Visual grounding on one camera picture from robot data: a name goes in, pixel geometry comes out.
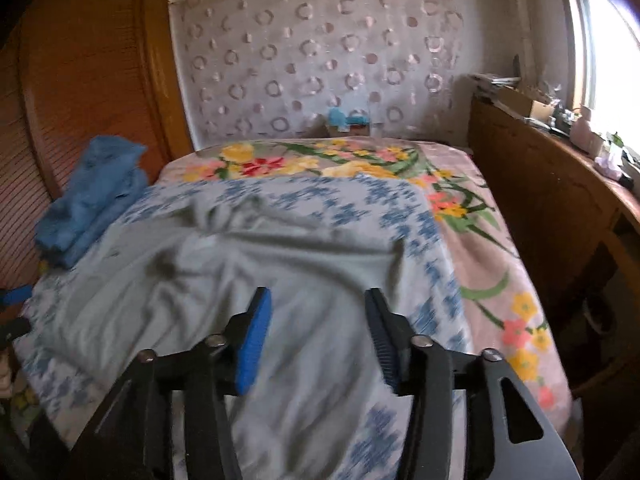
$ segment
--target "floral bedspread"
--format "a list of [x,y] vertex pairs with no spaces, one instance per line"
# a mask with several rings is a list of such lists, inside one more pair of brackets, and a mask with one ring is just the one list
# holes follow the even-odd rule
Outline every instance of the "floral bedspread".
[[[146,190],[118,223],[143,221],[185,207],[198,194],[207,194],[213,204],[237,203],[248,195],[259,195],[267,203],[301,216],[316,218],[335,227],[358,230],[386,240],[404,238],[407,258],[417,260],[420,275],[415,281],[408,318],[414,330],[433,336],[443,346],[471,352],[470,329],[466,322],[460,287],[453,264],[443,243],[432,208],[421,189],[403,180],[368,178],[249,178],[208,182],[158,184]],[[53,354],[44,337],[59,302],[70,293],[71,283],[100,258],[103,248],[96,242],[75,269],[52,270],[34,288],[24,315],[32,331],[15,343],[15,350],[40,402],[65,441],[71,445],[104,397],[91,377],[58,354]],[[384,480],[396,477],[411,410],[409,397],[396,397],[382,380],[367,401],[367,415],[356,439],[331,476],[334,480]],[[452,478],[462,478],[464,463],[464,406],[455,403]],[[174,424],[174,430],[183,424]],[[176,446],[184,439],[175,438]],[[176,450],[176,478],[186,477],[184,455]]]
[[242,142],[173,161],[159,184],[358,174],[405,179],[422,189],[452,254],[474,350],[503,352],[562,434],[572,398],[551,332],[504,219],[465,153],[429,142],[362,137]]

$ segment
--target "blue floral sheet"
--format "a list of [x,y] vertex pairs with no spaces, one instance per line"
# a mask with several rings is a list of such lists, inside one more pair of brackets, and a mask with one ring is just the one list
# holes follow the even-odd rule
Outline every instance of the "blue floral sheet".
[[[414,284],[415,309],[410,315],[414,330],[431,335],[449,349],[472,351],[450,255],[440,238],[430,204],[414,184],[359,175],[353,178],[282,176],[151,186],[118,222],[138,222],[183,208],[194,195],[203,192],[216,204],[236,203],[247,195],[259,195],[276,208],[312,216],[329,226],[361,231],[369,237],[404,239],[409,257],[418,259],[424,270],[424,275]],[[83,261],[99,257],[98,241],[78,267]],[[74,270],[51,271],[38,282],[24,311],[33,330],[15,345],[32,388],[69,446],[78,438],[105,394],[91,377],[53,355],[43,344],[43,334],[56,304],[65,298],[67,285],[77,277]],[[410,398],[393,396],[380,374],[359,435],[346,450],[332,478],[395,478],[410,402]],[[463,417],[462,403],[456,403],[455,411],[457,419]],[[454,450],[463,449],[462,439],[463,434],[456,435]],[[176,450],[174,464],[178,478],[183,475],[185,478],[180,449]],[[462,468],[462,456],[454,461],[453,467]]]

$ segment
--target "metal screw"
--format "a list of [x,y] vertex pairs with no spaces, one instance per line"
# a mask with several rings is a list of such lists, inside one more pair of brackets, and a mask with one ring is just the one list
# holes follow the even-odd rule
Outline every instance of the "metal screw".
[[482,350],[482,357],[492,363],[497,363],[503,359],[502,354],[495,348],[485,348]]
[[141,350],[138,352],[138,361],[142,363],[150,363],[156,358],[156,353],[153,350]]
[[210,348],[219,348],[226,345],[226,338],[222,334],[212,334],[204,340],[204,343]]
[[417,348],[428,348],[433,346],[433,339],[428,335],[414,335],[411,338],[411,344]]

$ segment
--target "gray blanket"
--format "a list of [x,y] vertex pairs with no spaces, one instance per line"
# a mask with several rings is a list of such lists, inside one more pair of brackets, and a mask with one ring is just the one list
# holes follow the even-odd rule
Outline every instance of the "gray blanket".
[[229,403],[241,468],[262,480],[327,478],[380,377],[363,292],[380,287],[406,312],[411,260],[401,242],[325,228],[257,198],[209,203],[110,230],[102,258],[58,306],[48,344],[108,387],[140,349],[188,349],[268,286],[273,319],[257,381]]

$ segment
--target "blue towel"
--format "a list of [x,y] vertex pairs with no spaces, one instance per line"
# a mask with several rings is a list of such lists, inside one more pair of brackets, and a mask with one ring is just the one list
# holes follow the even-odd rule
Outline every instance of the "blue towel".
[[97,136],[80,157],[64,196],[36,225],[36,246],[64,252],[107,207],[137,166],[145,146],[121,137]]
[[136,168],[122,181],[122,186],[111,203],[79,235],[66,251],[49,251],[43,257],[52,265],[70,269],[89,250],[89,247],[116,221],[136,200],[142,196],[147,185],[146,173]]

